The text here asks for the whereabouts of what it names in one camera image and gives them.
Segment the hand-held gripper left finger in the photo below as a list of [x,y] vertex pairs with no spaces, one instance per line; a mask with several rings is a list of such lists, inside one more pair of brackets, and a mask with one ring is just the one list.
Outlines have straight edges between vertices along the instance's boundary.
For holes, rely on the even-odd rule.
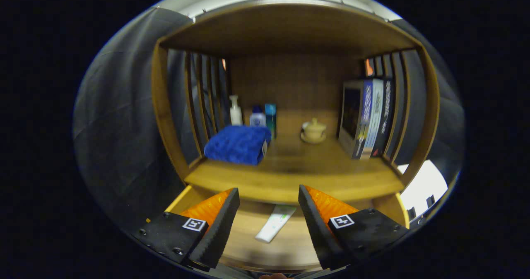
[[236,187],[217,194],[186,187],[162,213],[131,235],[174,264],[209,271],[224,252],[239,207]]

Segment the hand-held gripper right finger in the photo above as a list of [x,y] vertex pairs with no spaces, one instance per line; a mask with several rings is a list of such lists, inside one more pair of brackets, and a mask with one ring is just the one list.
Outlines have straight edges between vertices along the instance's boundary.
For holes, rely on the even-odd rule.
[[299,186],[298,202],[323,269],[362,264],[409,232],[382,207],[359,210],[310,186]]

